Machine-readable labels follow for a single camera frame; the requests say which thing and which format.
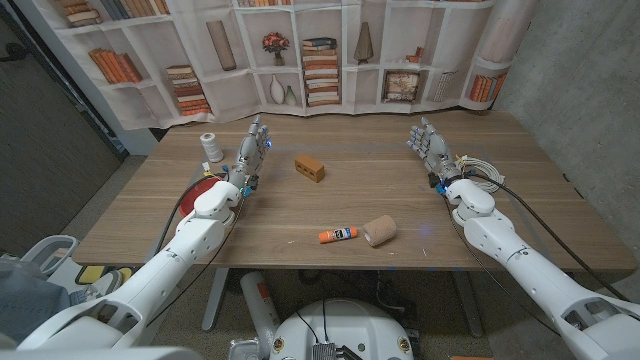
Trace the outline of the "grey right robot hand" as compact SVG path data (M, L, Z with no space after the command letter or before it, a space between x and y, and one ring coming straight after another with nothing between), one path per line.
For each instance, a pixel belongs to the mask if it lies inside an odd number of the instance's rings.
M441 182L462 176L444 138L426 117L421 118L421 126L411 127L407 145L417 153L428 172Z

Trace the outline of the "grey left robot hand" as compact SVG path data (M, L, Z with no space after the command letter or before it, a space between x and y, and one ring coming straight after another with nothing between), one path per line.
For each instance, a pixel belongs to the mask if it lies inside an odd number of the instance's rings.
M234 164L229 171L228 182L242 188L251 177L256 177L263 165L267 151L271 147L271 136L266 125L262 125L257 115L243 138Z

